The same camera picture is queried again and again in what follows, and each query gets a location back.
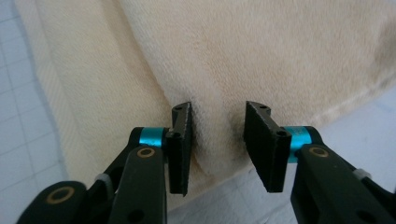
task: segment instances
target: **grid-patterned surface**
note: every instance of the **grid-patterned surface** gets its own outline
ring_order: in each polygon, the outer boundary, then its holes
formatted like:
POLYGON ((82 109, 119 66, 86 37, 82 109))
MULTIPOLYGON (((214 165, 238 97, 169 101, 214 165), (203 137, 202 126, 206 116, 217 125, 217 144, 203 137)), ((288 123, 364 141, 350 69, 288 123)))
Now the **grid-patterned surface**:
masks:
POLYGON ((66 179, 34 71, 14 2, 0 0, 0 223, 14 223, 40 190, 66 179))
MULTIPOLYGON (((40 190, 67 178, 34 71, 13 0, 0 0, 0 223, 14 223, 40 190)), ((395 99, 393 88, 320 130, 329 147, 391 191, 396 184, 395 99)), ((170 212, 168 223, 295 223, 288 194, 294 172, 292 164, 287 193, 268 194, 252 170, 170 212)))

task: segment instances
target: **cream fabric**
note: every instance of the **cream fabric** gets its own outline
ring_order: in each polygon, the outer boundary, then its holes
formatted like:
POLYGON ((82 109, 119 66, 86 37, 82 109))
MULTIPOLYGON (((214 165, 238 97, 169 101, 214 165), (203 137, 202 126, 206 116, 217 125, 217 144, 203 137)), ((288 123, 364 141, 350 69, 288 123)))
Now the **cream fabric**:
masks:
POLYGON ((193 106, 186 198, 251 164, 245 101, 281 125, 321 126, 395 83, 396 5, 385 0, 16 0, 67 171, 88 186, 136 126, 193 106))

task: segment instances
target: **cloth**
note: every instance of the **cloth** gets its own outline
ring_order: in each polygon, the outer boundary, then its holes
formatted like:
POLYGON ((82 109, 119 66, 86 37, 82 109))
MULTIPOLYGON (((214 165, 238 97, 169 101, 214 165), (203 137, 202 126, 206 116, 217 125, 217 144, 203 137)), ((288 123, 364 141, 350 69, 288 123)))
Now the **cloth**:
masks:
POLYGON ((320 127, 395 83, 390 1, 16 0, 71 179, 88 186, 133 127, 193 107, 189 194, 251 167, 245 101, 320 127))

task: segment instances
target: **blue band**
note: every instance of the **blue band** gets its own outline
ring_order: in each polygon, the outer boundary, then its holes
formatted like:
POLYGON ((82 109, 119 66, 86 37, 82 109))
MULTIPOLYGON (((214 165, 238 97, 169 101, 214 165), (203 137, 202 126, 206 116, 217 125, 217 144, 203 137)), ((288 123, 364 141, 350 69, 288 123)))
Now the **blue band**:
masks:
POLYGON ((303 145, 312 143, 311 135, 304 126, 289 126, 283 128, 291 133, 289 162, 297 162, 294 153, 300 150, 303 145))
POLYGON ((163 128, 143 128, 139 144, 161 147, 163 145, 163 128))

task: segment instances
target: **beige towel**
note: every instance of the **beige towel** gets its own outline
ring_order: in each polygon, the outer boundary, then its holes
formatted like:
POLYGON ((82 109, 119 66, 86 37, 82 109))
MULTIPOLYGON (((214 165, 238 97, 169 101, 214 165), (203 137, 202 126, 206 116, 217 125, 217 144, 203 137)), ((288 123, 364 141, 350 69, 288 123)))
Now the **beige towel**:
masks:
POLYGON ((250 163, 245 101, 281 125, 328 123, 395 83, 385 0, 17 0, 71 179, 88 186, 135 126, 170 126, 191 101, 186 198, 250 163))

